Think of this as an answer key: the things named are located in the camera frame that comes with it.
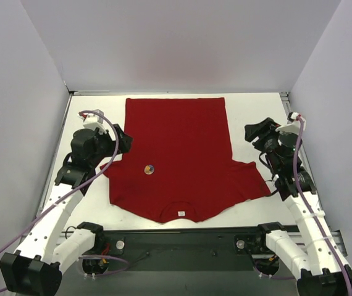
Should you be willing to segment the round painted brooch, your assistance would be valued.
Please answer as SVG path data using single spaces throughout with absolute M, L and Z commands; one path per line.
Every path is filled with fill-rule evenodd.
M 151 174 L 153 174 L 153 173 L 154 173 L 154 167 L 153 167 L 152 165 L 146 165 L 146 166 L 144 167 L 144 173 L 145 173 L 146 175 L 151 175 Z

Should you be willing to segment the red t-shirt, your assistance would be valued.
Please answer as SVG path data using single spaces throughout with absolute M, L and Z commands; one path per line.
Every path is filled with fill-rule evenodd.
M 129 98 L 124 131 L 133 138 L 130 152 L 105 175 L 110 203 L 128 212 L 158 223 L 201 222 L 270 193 L 254 162 L 232 158 L 222 97 Z

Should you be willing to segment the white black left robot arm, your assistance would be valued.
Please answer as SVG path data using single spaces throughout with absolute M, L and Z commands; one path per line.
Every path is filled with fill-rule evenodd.
M 132 138 L 114 124 L 110 131 L 100 123 L 85 124 L 73 133 L 71 151 L 57 172 L 51 195 L 34 225 L 14 253 L 6 252 L 0 269 L 7 290 L 24 295 L 55 295 L 63 274 L 89 251 L 103 250 L 103 227 L 82 222 L 63 243 L 57 241 L 75 207 L 84 198 L 104 158 L 127 153 Z

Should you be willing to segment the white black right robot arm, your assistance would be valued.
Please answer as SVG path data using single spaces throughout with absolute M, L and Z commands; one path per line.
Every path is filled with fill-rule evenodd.
M 325 221 L 316 186 L 299 156 L 305 123 L 299 113 L 292 112 L 286 125 L 271 118 L 245 125 L 245 141 L 265 156 L 303 246 L 293 241 L 280 223 L 260 224 L 258 242 L 289 269 L 299 295 L 352 295 L 352 267 Z

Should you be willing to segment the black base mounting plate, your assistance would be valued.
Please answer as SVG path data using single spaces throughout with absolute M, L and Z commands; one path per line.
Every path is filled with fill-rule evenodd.
M 203 229 L 160 229 L 103 231 L 100 243 L 87 255 L 103 257 L 127 256 L 133 252 L 203 253 L 214 256 L 221 251 L 234 255 L 249 254 L 257 257 L 271 257 L 274 251 L 264 243 L 261 227 L 203 228 Z

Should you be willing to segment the aluminium table edge rail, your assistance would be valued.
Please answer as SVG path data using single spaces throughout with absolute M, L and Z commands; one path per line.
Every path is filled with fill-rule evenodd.
M 270 91 L 70 91 L 73 96 L 125 96 L 125 95 L 156 95 L 156 94 L 220 94 L 220 93 L 271 93 Z

